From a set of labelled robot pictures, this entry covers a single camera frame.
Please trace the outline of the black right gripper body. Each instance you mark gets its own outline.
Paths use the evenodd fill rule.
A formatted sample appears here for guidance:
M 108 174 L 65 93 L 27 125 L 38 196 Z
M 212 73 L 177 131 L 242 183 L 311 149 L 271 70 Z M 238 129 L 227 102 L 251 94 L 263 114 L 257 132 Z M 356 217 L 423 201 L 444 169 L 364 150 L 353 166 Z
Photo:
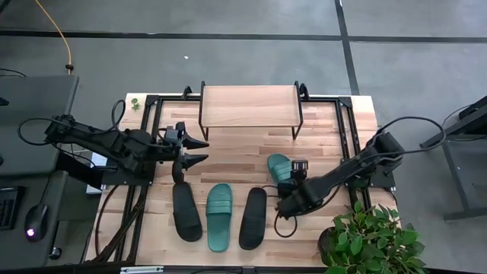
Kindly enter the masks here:
M 290 196 L 307 179 L 306 171 L 290 171 L 286 175 L 279 175 L 277 188 L 279 197 Z

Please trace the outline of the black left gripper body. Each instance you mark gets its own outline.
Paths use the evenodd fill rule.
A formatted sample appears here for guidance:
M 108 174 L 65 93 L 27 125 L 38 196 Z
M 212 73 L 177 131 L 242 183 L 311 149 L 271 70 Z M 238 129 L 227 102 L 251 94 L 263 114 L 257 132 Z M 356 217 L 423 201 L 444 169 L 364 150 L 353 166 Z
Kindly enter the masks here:
M 160 143 L 164 143 L 164 144 L 167 143 L 164 141 L 163 138 L 166 128 L 160 128 L 158 130 L 158 137 L 160 139 Z M 175 147 L 176 158 L 172 164 L 171 174 L 174 182 L 183 182 L 184 175 L 183 175 L 183 167 L 181 163 L 181 156 L 184 155 L 184 153 L 183 153 L 183 145 L 182 145 L 182 136 L 186 133 L 186 125 L 184 122 L 178 122 L 176 123 L 174 128 L 180 131 L 180 146 L 173 145 L 173 147 Z

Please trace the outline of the green rubber slide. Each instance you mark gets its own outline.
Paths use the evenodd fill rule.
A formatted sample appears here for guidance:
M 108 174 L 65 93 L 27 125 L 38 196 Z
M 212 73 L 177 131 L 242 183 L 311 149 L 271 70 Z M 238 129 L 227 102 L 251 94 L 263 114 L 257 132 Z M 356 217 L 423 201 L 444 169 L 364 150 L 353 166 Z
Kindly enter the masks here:
M 219 183 L 208 193 L 205 216 L 207 221 L 208 248 L 216 253 L 225 252 L 231 236 L 233 194 L 231 186 Z
M 282 154 L 272 154 L 267 158 L 268 170 L 275 184 L 292 185 L 291 160 Z

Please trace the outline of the black rubber slide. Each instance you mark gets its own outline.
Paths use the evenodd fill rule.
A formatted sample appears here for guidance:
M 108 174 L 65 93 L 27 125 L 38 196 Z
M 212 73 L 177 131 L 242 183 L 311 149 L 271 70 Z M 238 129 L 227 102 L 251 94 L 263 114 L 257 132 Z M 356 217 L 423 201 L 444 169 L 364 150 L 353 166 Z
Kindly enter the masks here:
M 244 250 L 254 250 L 262 242 L 266 230 L 266 191 L 254 187 L 249 191 L 239 232 L 239 245 Z
M 172 190 L 173 219 L 178 235 L 187 242 L 202 237 L 202 223 L 191 186 L 187 182 L 175 183 Z

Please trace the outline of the wooden shelf black frame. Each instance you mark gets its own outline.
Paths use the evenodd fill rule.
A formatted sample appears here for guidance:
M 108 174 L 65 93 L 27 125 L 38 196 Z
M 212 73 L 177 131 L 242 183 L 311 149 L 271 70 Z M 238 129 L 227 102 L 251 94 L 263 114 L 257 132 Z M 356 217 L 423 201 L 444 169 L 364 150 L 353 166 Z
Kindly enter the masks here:
M 207 85 L 200 88 L 199 127 L 289 128 L 293 139 L 304 123 L 300 83 L 292 85 Z

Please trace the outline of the black plant pot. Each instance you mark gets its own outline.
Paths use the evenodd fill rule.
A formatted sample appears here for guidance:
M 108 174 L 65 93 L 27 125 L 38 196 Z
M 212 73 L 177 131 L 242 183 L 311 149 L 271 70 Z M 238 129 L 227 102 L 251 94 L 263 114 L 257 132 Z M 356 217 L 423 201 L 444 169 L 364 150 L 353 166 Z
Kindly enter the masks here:
M 335 238 L 335 228 L 330 227 L 325 229 L 317 242 L 318 250 L 320 252 L 321 260 L 326 266 L 336 265 L 336 260 L 334 259 L 336 238 Z

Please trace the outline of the white box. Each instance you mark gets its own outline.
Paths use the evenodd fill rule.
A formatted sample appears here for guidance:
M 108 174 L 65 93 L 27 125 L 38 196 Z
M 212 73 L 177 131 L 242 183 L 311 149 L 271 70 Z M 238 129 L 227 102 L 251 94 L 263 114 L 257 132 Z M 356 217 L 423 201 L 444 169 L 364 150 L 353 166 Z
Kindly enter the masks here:
M 92 163 L 91 163 L 90 167 L 94 167 L 94 166 L 105 167 L 107 165 L 107 158 L 105 158 L 104 156 L 101 156 L 99 154 L 96 154 L 94 152 L 91 155 L 91 161 L 92 161 Z M 99 188 L 87 186 L 86 193 L 88 195 L 97 195 L 97 194 L 101 194 L 106 188 L 107 188 L 107 186 L 103 185 L 103 184 Z

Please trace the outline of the green leafy plant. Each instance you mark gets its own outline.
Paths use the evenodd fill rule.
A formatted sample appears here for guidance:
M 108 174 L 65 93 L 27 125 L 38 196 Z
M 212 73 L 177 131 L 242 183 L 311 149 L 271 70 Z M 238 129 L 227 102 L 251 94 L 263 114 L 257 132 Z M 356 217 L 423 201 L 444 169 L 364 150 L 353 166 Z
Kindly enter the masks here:
M 336 265 L 325 274 L 427 274 L 419 258 L 425 245 L 411 224 L 401 225 L 397 210 L 364 209 L 357 201 L 333 219 Z

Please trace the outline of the white aluminium bar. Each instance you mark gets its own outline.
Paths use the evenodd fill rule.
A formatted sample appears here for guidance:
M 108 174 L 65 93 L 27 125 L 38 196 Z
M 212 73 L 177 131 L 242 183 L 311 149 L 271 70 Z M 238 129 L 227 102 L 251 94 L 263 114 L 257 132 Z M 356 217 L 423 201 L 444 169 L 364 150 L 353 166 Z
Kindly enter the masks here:
M 119 274 L 163 274 L 163 266 L 130 266 L 122 267 Z

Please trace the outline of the dark grey desk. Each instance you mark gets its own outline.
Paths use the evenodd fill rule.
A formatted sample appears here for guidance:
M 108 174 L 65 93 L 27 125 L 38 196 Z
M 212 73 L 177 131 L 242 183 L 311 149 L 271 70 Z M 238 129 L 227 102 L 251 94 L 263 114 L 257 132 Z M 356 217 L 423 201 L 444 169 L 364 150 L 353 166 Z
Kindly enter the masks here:
M 14 227 L 0 231 L 0 273 L 79 264 L 87 253 L 99 195 L 86 184 L 56 170 L 65 156 L 42 146 L 50 118 L 70 113 L 76 76 L 0 78 L 0 188 L 19 188 Z M 49 208 L 47 231 L 38 242 L 26 239 L 24 220 L 40 203 Z M 59 260 L 50 260 L 54 247 Z

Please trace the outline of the black computer mouse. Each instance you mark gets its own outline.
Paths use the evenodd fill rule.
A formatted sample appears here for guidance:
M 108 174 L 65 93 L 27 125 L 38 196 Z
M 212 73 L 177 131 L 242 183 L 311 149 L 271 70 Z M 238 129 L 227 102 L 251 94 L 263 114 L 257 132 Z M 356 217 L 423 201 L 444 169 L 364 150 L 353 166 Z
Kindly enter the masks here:
M 49 208 L 40 203 L 29 209 L 24 220 L 26 239 L 29 242 L 41 241 L 47 231 L 47 215 Z

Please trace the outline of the black keyboard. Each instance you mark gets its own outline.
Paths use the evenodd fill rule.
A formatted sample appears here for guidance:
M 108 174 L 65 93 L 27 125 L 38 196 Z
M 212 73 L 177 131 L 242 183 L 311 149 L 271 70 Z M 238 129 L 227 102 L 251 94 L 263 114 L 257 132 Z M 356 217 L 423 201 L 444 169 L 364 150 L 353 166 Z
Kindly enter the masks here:
M 10 230 L 14 227 L 14 217 L 18 207 L 19 188 L 0 188 L 0 231 Z

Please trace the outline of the grey metal-legged desk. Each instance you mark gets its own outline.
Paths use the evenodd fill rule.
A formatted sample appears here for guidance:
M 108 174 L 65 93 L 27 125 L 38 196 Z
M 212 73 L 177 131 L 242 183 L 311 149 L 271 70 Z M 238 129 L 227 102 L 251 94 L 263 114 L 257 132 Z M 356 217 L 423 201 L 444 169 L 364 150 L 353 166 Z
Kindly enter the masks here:
M 445 214 L 445 221 L 487 216 L 487 96 L 454 113 L 444 141 L 438 133 L 420 144 L 441 146 L 460 197 L 462 209 Z

